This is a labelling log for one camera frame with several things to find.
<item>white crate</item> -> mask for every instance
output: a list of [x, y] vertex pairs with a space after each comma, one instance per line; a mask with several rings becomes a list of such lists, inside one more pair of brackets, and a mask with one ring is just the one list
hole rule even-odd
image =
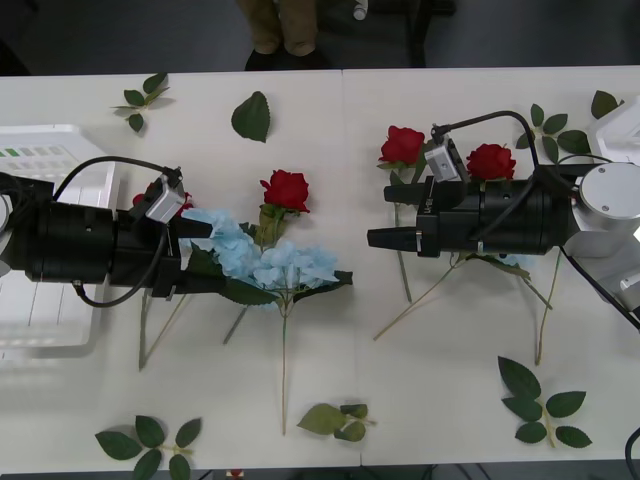
[[[72, 125], [0, 127], [0, 171], [56, 188], [79, 163], [104, 155]], [[60, 201], [113, 210], [118, 185], [115, 164], [97, 164], [78, 175]], [[102, 285], [87, 287], [90, 298], [100, 301], [103, 293]], [[33, 283], [23, 272], [0, 278], [0, 358], [16, 349], [85, 345], [99, 318], [100, 309], [85, 305], [71, 285]]]

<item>shoe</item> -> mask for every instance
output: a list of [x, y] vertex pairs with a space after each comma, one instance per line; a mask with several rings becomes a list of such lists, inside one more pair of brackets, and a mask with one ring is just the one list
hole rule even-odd
[[247, 59], [247, 64], [244, 67], [245, 72], [266, 72], [273, 70], [276, 62], [276, 53], [273, 52], [268, 55], [264, 53], [258, 53], [255, 50], [251, 52]]
[[329, 59], [317, 48], [303, 57], [296, 57], [296, 59], [307, 70], [329, 70], [331, 68]]

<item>red rose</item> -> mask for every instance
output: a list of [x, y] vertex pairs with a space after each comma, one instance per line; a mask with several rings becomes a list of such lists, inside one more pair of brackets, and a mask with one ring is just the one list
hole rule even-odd
[[513, 178], [516, 161], [511, 158], [511, 150], [500, 145], [480, 145], [467, 157], [467, 170], [471, 176], [483, 180]]
[[271, 184], [260, 180], [260, 184], [267, 189], [264, 192], [264, 203], [309, 213], [304, 204], [309, 198], [309, 184], [302, 173], [274, 170], [270, 181]]
[[[138, 195], [136, 195], [135, 197], [133, 197], [133, 204], [137, 205], [139, 204], [142, 199], [144, 198], [144, 193], [139, 193]], [[185, 210], [189, 210], [190, 208], [193, 208], [193, 203], [191, 203], [191, 194], [189, 192], [184, 194], [184, 198], [185, 198], [185, 202], [184, 205], [182, 205], [182, 208], [180, 210], [178, 210], [178, 213], [176, 213], [177, 216], [182, 215], [182, 212], [184, 212]]]
[[414, 165], [418, 161], [420, 149], [424, 144], [424, 133], [411, 128], [389, 127], [389, 137], [382, 148], [381, 162], [402, 162]]

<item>green leaf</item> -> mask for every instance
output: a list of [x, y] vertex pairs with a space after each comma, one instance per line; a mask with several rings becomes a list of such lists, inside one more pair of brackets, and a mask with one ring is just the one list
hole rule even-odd
[[160, 424], [151, 417], [136, 415], [136, 434], [145, 447], [156, 448], [164, 442]]
[[254, 92], [231, 116], [233, 129], [242, 138], [266, 143], [271, 117], [269, 104], [262, 92]]
[[539, 127], [544, 122], [544, 110], [535, 103], [531, 105], [531, 123], [534, 127]]
[[147, 98], [144, 99], [144, 104], [151, 105], [156, 100], [156, 98], [158, 98], [167, 90], [169, 90], [169, 87], [164, 87], [164, 88], [161, 88], [160, 90], [156, 90], [155, 92], [150, 93], [149, 95], [147, 95]]
[[580, 130], [567, 130], [558, 135], [558, 145], [569, 153], [591, 153], [587, 134]]
[[155, 75], [147, 78], [142, 84], [142, 89], [145, 93], [153, 93], [157, 88], [162, 85], [162, 82], [167, 78], [166, 73], [156, 73]]
[[593, 443], [586, 433], [576, 427], [556, 428], [556, 438], [573, 448], [585, 448]]
[[420, 149], [420, 155], [418, 155], [418, 161], [416, 162], [416, 171], [413, 172], [411, 183], [418, 183], [420, 181], [422, 172], [424, 172], [424, 169], [427, 166], [427, 160], [424, 158], [424, 154], [432, 150], [433, 145], [433, 140], [429, 140], [427, 143], [422, 145], [422, 148]]
[[478, 255], [477, 253], [470, 253], [466, 256], [467, 260], [480, 260], [490, 264], [492, 267], [497, 268], [498, 270], [502, 270], [505, 273], [510, 275], [515, 275], [517, 277], [521, 277], [523, 280], [531, 281], [531, 274], [526, 270], [520, 268], [519, 266], [511, 266], [505, 265], [500, 260], [495, 257], [491, 257], [488, 255]]
[[547, 400], [547, 412], [555, 418], [565, 418], [576, 413], [582, 403], [587, 392], [564, 392], [556, 393]]
[[347, 442], [359, 442], [367, 433], [367, 428], [362, 422], [353, 422], [347, 425], [344, 430], [336, 430], [333, 436], [338, 440], [346, 440]]
[[540, 422], [522, 425], [516, 432], [516, 438], [524, 443], [539, 443], [547, 436], [547, 429]]
[[223, 277], [222, 266], [213, 260], [213, 255], [206, 250], [201, 249], [195, 243], [191, 242], [191, 257], [187, 265], [187, 272], [197, 273], [199, 275], [208, 275], [211, 277]]
[[402, 170], [403, 168], [408, 168], [407, 164], [404, 162], [394, 162], [394, 163], [384, 162], [384, 163], [379, 163], [376, 166], [381, 170], [394, 170], [394, 169]]
[[331, 435], [347, 423], [344, 413], [327, 403], [314, 406], [302, 417], [298, 426], [318, 435]]
[[567, 126], [568, 119], [569, 115], [567, 115], [566, 113], [558, 113], [557, 115], [552, 115], [547, 118], [546, 122], [544, 122], [542, 130], [547, 135], [558, 133], [560, 130]]
[[180, 448], [189, 446], [200, 435], [202, 429], [202, 419], [194, 418], [185, 423], [176, 435], [176, 445]]
[[142, 127], [144, 125], [144, 118], [142, 118], [142, 115], [140, 115], [139, 113], [134, 113], [129, 118], [127, 118], [127, 121], [129, 122], [129, 126], [133, 129], [134, 132], [137, 133], [142, 130]]
[[255, 241], [261, 247], [269, 247], [278, 240], [287, 227], [284, 219], [285, 210], [269, 203], [260, 206], [260, 227], [256, 231]]
[[555, 139], [552, 137], [547, 137], [546, 135], [542, 137], [542, 146], [544, 147], [544, 152], [549, 157], [553, 163], [558, 163], [558, 144]]
[[542, 407], [530, 398], [503, 398], [502, 403], [525, 422], [537, 422], [542, 417]]
[[394, 171], [391, 171], [391, 174], [389, 175], [389, 182], [391, 185], [404, 185], [402, 179]]
[[602, 90], [598, 90], [591, 101], [591, 115], [598, 119], [613, 112], [616, 108], [618, 108], [616, 97]]
[[174, 455], [169, 460], [169, 474], [171, 480], [189, 480], [191, 467], [189, 462], [182, 455]]
[[535, 400], [542, 393], [536, 376], [524, 365], [505, 357], [498, 357], [500, 376], [514, 397]]
[[149, 450], [145, 453], [133, 469], [133, 480], [149, 480], [158, 471], [162, 453], [160, 450]]
[[144, 105], [144, 97], [137, 90], [125, 90], [124, 98], [129, 105], [135, 105], [136, 107], [142, 107]]
[[356, 418], [367, 418], [369, 415], [369, 407], [364, 403], [357, 403], [355, 405], [340, 405], [340, 411], [345, 415], [351, 415]]
[[523, 133], [522, 135], [520, 135], [520, 137], [516, 141], [516, 148], [518, 150], [523, 150], [525, 148], [529, 148], [529, 139], [527, 138], [526, 132]]
[[142, 447], [133, 438], [120, 432], [100, 432], [96, 434], [104, 453], [116, 460], [129, 460], [136, 457]]
[[333, 292], [334, 290], [344, 287], [345, 285], [353, 285], [353, 272], [343, 272], [340, 270], [336, 270], [335, 272], [333, 272], [333, 276], [338, 279], [337, 282], [333, 282], [329, 285], [324, 285], [318, 288], [312, 288], [311, 290], [307, 290], [305, 292], [296, 293], [293, 296], [293, 303], [298, 303], [303, 298], [312, 297], [313, 295], [318, 295], [319, 293]]
[[278, 299], [269, 292], [233, 278], [227, 278], [227, 284], [218, 294], [240, 305], [267, 305]]

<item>floor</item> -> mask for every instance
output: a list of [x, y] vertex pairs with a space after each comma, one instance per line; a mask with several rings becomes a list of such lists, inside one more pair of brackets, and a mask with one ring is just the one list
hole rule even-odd
[[[370, 12], [353, 19], [354, 0], [319, 1], [319, 48], [335, 68], [409, 66], [406, 19]], [[370, 0], [388, 10], [402, 0]], [[0, 2], [0, 38], [34, 75], [239, 71], [251, 51], [234, 0], [27, 0]], [[638, 0], [457, 0], [435, 18], [426, 41], [429, 67], [640, 64]], [[283, 58], [280, 68], [294, 68]], [[474, 465], [434, 471], [436, 480], [487, 480]], [[487, 464], [491, 480], [618, 480], [621, 461]], [[419, 480], [424, 467], [252, 471], [256, 480]], [[130, 473], [22, 475], [20, 480], [125, 480]], [[166, 472], [155, 477], [168, 480]], [[224, 478], [214, 472], [207, 480]]]

